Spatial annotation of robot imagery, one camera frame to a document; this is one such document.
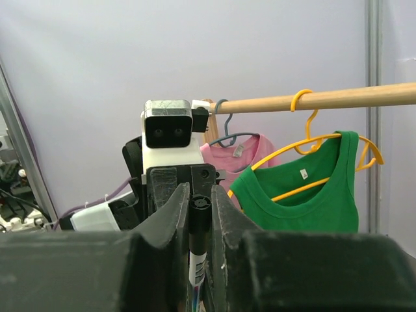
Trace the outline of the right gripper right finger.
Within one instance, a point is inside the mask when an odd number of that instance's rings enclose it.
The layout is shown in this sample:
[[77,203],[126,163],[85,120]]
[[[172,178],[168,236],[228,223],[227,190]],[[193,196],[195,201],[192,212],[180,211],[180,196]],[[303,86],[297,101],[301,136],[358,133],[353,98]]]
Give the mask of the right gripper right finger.
[[415,274],[383,235],[266,231],[211,191],[207,311],[414,311]]

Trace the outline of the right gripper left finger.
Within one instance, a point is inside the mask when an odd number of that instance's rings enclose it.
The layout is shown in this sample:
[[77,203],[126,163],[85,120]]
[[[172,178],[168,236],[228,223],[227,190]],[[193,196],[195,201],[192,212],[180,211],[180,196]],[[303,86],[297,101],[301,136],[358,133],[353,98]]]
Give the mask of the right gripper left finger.
[[188,311],[190,187],[131,231],[1,235],[2,311]]

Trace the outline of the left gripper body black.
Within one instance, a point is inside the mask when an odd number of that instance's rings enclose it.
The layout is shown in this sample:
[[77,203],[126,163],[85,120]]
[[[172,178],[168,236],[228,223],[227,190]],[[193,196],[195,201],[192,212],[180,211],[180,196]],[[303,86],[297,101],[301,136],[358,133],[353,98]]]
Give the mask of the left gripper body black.
[[148,216],[161,208],[181,183],[189,183],[190,197],[211,197],[213,185],[219,185],[226,178],[226,171],[211,164],[184,164],[148,168],[142,176],[146,179],[146,203]]

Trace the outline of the black pen cap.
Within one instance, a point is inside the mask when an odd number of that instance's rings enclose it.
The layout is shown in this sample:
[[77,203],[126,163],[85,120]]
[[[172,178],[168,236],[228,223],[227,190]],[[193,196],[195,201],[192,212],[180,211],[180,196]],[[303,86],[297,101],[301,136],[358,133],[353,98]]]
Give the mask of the black pen cap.
[[192,197],[189,208],[189,248],[195,255],[203,255],[207,251],[211,213],[210,198],[201,194]]

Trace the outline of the white pen black tip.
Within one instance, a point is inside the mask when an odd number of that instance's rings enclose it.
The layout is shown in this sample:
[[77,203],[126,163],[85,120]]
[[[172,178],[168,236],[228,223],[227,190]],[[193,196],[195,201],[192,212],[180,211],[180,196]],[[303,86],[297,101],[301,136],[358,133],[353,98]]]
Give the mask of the white pen black tip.
[[205,280],[205,262],[207,253],[197,255],[189,252],[188,280],[191,286],[191,311],[201,311],[201,291]]

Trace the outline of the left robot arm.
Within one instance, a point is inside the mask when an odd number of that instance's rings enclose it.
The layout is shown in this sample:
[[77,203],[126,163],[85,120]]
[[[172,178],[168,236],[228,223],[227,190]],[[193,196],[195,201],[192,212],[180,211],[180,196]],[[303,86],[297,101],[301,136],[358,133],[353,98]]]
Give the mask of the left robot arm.
[[122,148],[130,177],[124,183],[131,191],[86,203],[65,213],[61,229],[75,231],[122,231],[133,229],[160,209],[181,183],[190,184],[192,195],[211,195],[211,187],[225,173],[204,161],[198,141],[191,138],[182,148],[149,148],[146,138],[130,140]]

